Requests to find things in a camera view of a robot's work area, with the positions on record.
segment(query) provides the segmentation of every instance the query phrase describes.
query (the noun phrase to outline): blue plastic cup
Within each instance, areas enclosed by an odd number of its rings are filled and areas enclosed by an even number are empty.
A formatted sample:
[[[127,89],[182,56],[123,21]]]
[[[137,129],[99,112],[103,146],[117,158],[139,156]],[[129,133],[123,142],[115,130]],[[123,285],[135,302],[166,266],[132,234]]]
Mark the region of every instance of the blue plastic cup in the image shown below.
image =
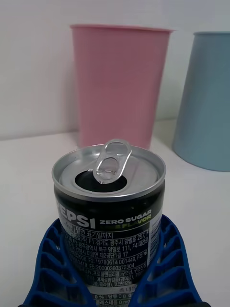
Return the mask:
[[[195,33],[173,149],[196,166],[230,171],[230,32]]]

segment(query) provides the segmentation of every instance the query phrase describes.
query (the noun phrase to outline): white surface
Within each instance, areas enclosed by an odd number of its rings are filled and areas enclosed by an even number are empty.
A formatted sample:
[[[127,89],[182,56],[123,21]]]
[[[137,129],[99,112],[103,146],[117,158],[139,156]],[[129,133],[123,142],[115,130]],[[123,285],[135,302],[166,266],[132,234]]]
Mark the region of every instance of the white surface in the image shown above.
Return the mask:
[[[69,24],[169,27],[158,118],[177,116],[193,32],[229,30],[229,0],[0,0],[0,139],[75,130]]]
[[[163,213],[179,228],[195,286],[212,307],[230,305],[230,172],[188,164],[169,148],[174,121],[155,125],[151,149],[167,165]],[[58,217],[51,168],[76,149],[77,135],[0,143],[0,300],[22,303],[31,287],[39,244]]]

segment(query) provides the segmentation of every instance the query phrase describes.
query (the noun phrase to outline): blue grip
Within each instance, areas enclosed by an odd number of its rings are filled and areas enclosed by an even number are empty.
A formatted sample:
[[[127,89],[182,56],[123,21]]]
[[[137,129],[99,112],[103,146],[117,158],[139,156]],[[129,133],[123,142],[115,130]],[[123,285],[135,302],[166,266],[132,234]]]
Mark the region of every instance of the blue grip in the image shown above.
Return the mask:
[[[158,251],[129,307],[189,307],[201,302],[191,277],[183,239],[172,221],[163,215]],[[41,242],[34,281],[24,305],[96,307],[65,253],[59,219],[49,227]]]

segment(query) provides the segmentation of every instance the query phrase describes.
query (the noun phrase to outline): can lid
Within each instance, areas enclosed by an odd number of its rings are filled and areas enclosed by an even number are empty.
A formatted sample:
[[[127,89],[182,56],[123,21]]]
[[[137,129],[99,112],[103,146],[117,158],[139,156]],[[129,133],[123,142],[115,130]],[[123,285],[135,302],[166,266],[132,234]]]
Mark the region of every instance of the can lid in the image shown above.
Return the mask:
[[[164,161],[123,140],[81,148],[61,157],[52,169],[55,186],[74,198],[115,202],[154,191],[165,178]]]

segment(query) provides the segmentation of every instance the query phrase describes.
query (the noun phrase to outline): pink cup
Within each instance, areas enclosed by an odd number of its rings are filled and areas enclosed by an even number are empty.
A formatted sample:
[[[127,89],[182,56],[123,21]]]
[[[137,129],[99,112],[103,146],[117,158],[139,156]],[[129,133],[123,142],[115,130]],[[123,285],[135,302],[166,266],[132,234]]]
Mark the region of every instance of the pink cup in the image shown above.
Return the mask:
[[[80,146],[149,148],[171,30],[73,25]]]

